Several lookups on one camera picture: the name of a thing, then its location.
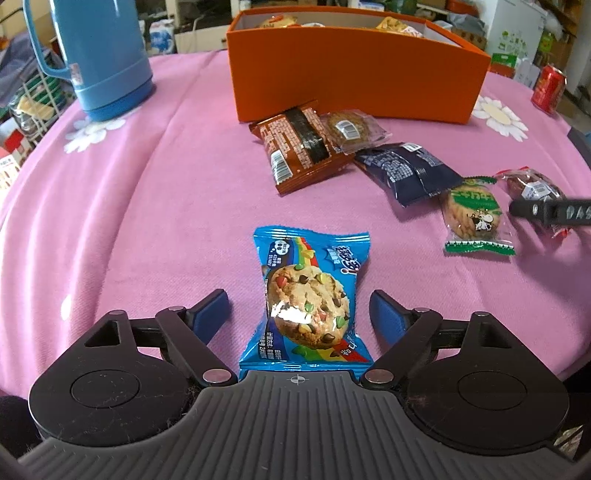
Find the green white biscuit packet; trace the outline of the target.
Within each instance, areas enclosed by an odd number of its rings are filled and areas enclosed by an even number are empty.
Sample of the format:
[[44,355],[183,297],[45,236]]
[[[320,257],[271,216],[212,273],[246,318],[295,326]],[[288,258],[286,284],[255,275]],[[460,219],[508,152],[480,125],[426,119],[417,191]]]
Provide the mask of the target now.
[[494,177],[467,177],[441,196],[442,214],[449,231],[444,244],[447,253],[515,255],[503,209],[492,190],[496,183]]

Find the pink floral tablecloth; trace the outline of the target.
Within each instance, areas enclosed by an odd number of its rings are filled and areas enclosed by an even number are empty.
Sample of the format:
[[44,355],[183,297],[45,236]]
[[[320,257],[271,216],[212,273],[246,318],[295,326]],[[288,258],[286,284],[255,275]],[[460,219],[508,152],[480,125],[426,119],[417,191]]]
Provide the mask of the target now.
[[229,366],[264,311],[252,234],[284,225],[370,233],[356,330],[382,289],[448,318],[493,313],[558,376],[590,357],[590,233],[552,244],[523,220],[512,258],[446,255],[439,204],[401,207],[362,170],[287,196],[266,152],[235,117],[225,52],[155,58],[156,89],[138,109],[92,126],[71,106],[27,159],[1,208],[1,389],[37,377],[113,309],[151,317],[228,292],[232,319],[211,348]]

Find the white mini fridge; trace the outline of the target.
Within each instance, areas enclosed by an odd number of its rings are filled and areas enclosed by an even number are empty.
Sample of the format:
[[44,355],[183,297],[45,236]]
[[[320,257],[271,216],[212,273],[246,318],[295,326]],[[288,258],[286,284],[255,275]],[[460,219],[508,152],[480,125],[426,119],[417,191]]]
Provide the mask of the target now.
[[532,1],[488,0],[479,2],[486,27],[486,52],[534,60],[546,26],[547,12]]

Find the blue thermos jug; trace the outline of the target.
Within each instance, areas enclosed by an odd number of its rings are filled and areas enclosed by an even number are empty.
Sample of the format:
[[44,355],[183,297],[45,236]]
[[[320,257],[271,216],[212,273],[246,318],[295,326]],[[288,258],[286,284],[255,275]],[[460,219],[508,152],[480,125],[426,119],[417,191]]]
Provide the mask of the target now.
[[49,5],[64,67],[54,69],[46,63],[31,2],[25,0],[33,51],[44,74],[72,84],[91,120],[118,117],[152,94],[153,73],[133,0],[61,0]]

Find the blue chocolate chip cookie packet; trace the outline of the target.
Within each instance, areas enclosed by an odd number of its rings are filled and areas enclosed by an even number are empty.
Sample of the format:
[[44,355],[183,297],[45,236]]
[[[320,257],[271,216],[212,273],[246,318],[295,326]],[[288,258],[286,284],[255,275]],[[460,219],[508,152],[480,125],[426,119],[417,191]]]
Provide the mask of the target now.
[[266,287],[266,317],[239,359],[250,371],[348,371],[373,364],[356,334],[356,280],[368,232],[345,235],[271,225],[253,233]]

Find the clear brown cookie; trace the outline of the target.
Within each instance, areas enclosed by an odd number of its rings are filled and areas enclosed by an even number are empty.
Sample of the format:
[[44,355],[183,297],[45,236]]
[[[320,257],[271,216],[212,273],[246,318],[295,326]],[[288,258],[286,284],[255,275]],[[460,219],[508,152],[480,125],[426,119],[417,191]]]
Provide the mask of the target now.
[[375,117],[360,110],[329,112],[321,120],[332,144],[346,154],[382,145],[392,135]]

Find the red soda can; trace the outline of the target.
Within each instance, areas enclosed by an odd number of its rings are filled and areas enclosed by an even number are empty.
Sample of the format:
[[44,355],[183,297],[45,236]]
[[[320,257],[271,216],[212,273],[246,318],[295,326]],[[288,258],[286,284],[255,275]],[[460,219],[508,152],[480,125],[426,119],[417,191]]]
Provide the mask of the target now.
[[566,75],[551,64],[541,71],[531,101],[548,115],[554,115],[567,86]]

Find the red clear snack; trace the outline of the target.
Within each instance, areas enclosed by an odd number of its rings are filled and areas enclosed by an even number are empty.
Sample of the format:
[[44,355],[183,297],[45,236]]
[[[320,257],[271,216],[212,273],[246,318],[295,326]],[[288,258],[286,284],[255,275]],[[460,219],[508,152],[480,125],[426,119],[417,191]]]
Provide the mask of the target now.
[[[494,175],[497,183],[513,200],[564,200],[567,198],[565,193],[551,180],[541,172],[527,166],[519,169],[506,169],[497,172]],[[559,226],[543,226],[538,220],[531,220],[539,235],[545,234],[557,241],[564,240],[570,229]]]

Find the dark navy snack packet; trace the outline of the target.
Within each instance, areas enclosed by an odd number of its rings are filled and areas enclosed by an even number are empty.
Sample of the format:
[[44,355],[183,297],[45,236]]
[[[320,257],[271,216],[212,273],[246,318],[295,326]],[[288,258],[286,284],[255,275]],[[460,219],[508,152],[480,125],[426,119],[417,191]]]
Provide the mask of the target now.
[[356,152],[356,164],[408,207],[460,186],[463,177],[446,163],[410,142],[385,144]]

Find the orange storage box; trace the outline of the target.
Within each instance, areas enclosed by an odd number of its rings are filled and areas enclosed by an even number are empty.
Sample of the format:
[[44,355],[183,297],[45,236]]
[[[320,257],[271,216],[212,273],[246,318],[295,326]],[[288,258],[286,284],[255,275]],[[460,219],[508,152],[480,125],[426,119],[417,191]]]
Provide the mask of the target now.
[[490,57],[424,19],[418,37],[387,33],[387,13],[314,6],[245,10],[226,32],[238,119],[314,101],[318,111],[465,124]]

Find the brown orange snack packet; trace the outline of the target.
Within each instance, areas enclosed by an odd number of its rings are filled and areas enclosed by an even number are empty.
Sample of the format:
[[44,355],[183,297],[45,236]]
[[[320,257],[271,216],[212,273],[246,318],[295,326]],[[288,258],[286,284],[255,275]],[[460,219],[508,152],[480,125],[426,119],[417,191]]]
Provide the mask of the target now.
[[353,161],[332,140],[317,104],[310,101],[249,124],[263,142],[281,196],[329,179]]

